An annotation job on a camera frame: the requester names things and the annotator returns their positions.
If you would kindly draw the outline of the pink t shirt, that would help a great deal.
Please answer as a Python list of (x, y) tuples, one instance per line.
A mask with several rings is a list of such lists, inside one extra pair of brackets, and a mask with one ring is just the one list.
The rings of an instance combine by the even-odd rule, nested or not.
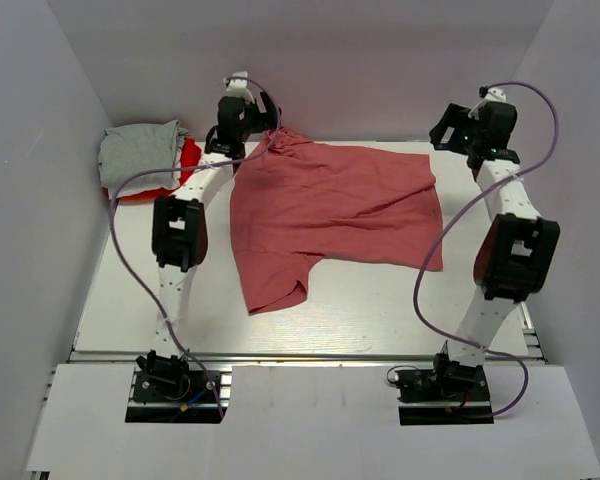
[(229, 203), (249, 314), (304, 302), (325, 258), (442, 270), (440, 251), (426, 257), (443, 228), (428, 155), (317, 143), (288, 129), (267, 133), (257, 151), (238, 168)]

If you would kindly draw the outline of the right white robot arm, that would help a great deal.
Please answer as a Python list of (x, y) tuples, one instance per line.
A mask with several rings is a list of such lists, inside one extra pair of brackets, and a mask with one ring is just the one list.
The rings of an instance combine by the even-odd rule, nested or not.
[(467, 157), (491, 220), (474, 262), (473, 298), (443, 347), (451, 363), (431, 374), (433, 390), (446, 399), (466, 389), (462, 367), (482, 366), (507, 317), (543, 287), (559, 239), (559, 224), (535, 208), (519, 157), (508, 148), (516, 122), (517, 110), (506, 102), (484, 100), (474, 109), (451, 103), (429, 133), (436, 150)]

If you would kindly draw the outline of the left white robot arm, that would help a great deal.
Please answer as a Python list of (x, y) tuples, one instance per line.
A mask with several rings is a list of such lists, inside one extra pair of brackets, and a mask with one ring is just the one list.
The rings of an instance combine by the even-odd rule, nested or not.
[(194, 354), (177, 333), (186, 323), (193, 278), (208, 251), (206, 209), (241, 164), (264, 154), (254, 150), (248, 157), (248, 138), (280, 130), (280, 108), (265, 91), (260, 99), (257, 103), (247, 94), (221, 97), (217, 124), (209, 130), (191, 175), (171, 194), (159, 196), (153, 203), (151, 250), (158, 272), (158, 289), (152, 294), (158, 310), (155, 334), (161, 341), (171, 341), (190, 360)]

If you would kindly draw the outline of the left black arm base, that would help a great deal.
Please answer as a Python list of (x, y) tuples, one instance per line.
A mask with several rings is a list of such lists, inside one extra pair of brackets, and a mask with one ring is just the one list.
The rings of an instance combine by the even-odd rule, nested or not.
[(127, 423), (219, 424), (230, 398), (231, 374), (204, 372), (185, 356), (155, 351), (136, 358)]

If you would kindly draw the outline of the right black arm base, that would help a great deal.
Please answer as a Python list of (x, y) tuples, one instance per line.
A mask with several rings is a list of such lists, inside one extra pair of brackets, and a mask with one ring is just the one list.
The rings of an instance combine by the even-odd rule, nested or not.
[(402, 426), (492, 424), (494, 415), (481, 366), (463, 366), (446, 353), (435, 355), (428, 369), (398, 365), (386, 372), (398, 390)]

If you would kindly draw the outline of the red folded t shirt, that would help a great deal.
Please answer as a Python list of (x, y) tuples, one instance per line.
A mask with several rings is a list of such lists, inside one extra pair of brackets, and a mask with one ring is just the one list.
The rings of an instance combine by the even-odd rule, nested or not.
[[(192, 138), (187, 138), (184, 145), (176, 149), (174, 167), (194, 167), (199, 163), (200, 158), (200, 147)], [(169, 173), (167, 186), (159, 182), (157, 174), (144, 175), (125, 185), (118, 194), (118, 198), (123, 201), (145, 201), (161, 195), (168, 195), (181, 187), (192, 174), (191, 170)]]

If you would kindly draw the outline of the white folded t shirt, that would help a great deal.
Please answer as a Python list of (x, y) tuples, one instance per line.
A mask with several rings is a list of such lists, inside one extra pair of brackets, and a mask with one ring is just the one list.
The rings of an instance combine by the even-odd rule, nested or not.
[[(127, 141), (118, 136), (107, 136), (100, 146), (98, 167), (101, 185), (112, 197), (129, 177), (142, 171), (181, 167), (183, 140), (174, 145), (154, 140)], [(118, 197), (127, 197), (159, 189), (171, 191), (180, 185), (180, 172), (143, 175), (127, 183)]]

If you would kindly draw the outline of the grey folded t shirt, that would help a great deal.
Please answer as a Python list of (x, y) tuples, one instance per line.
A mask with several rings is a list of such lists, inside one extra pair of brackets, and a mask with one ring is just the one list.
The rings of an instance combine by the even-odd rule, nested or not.
[(189, 135), (178, 120), (107, 128), (98, 155), (101, 186), (113, 191), (139, 172), (174, 168)]

